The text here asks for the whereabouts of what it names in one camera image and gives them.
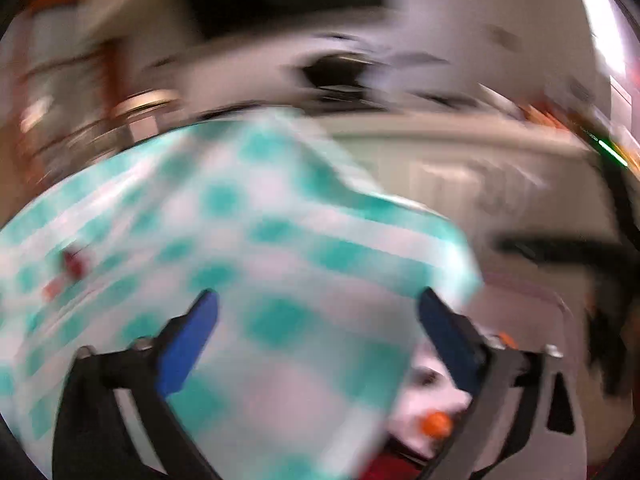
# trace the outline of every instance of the wall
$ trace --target wall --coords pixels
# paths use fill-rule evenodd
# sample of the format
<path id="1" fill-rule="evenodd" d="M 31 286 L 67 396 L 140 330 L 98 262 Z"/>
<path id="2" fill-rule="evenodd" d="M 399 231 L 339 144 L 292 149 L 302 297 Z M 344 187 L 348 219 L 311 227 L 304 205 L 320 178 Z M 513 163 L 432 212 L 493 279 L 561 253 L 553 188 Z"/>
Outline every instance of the wall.
<path id="1" fill-rule="evenodd" d="M 236 34 L 199 43 L 182 5 L 163 0 L 128 38 L 129 74 L 179 54 L 180 86 L 191 112 L 257 99 L 291 102 L 304 95 L 290 67 L 310 53 L 337 45 L 313 32 L 355 33 L 392 52 L 420 50 L 450 61 L 380 76 L 385 90 L 436 90 L 473 94 L 481 82 L 514 99 L 540 94 L 546 78 L 576 76 L 593 87 L 593 49 L 580 0 L 389 0 L 394 10 L 383 21 L 274 29 L 269 34 Z M 515 34 L 518 51 L 492 42 L 489 26 Z"/>

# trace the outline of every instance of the checkered cloth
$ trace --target checkered cloth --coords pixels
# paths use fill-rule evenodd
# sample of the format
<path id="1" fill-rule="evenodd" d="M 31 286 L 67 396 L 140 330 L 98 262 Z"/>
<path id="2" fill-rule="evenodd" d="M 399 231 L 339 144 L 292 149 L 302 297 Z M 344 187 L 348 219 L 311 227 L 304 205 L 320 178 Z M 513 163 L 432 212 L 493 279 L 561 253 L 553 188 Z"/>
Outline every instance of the checkered cloth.
<path id="1" fill-rule="evenodd" d="M 47 303 L 69 244 L 92 270 Z M 456 307 L 479 283 L 449 221 L 380 195 L 282 109 L 172 131 L 52 187 L 0 232 L 0 280 L 0 410 L 49 477 L 75 350 L 123 349 L 216 290 L 220 322 L 168 401 L 228 480 L 355 474 L 420 337 L 418 292 Z"/>

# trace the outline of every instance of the metal bolt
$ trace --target metal bolt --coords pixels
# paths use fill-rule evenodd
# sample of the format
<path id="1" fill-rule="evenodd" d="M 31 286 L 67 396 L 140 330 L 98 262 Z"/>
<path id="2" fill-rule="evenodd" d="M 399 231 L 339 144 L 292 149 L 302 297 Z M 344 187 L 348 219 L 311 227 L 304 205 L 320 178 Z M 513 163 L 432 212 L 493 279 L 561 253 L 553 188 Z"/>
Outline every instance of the metal bolt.
<path id="1" fill-rule="evenodd" d="M 152 337 L 139 337 L 133 342 L 133 349 L 138 350 L 139 352 L 149 350 L 154 345 L 154 340 Z"/>
<path id="2" fill-rule="evenodd" d="M 545 353 L 550 355 L 551 357 L 564 357 L 564 355 L 561 351 L 558 350 L 558 347 L 556 345 L 545 345 Z"/>
<path id="3" fill-rule="evenodd" d="M 484 339 L 487 345 L 489 345 L 491 348 L 495 348 L 496 350 L 504 350 L 506 348 L 506 346 L 502 342 L 502 339 L 500 339 L 497 335 L 488 335 L 485 336 Z"/>
<path id="4" fill-rule="evenodd" d="M 86 359 L 92 355 L 95 355 L 95 348 L 92 346 L 81 346 L 76 350 L 76 359 Z"/>

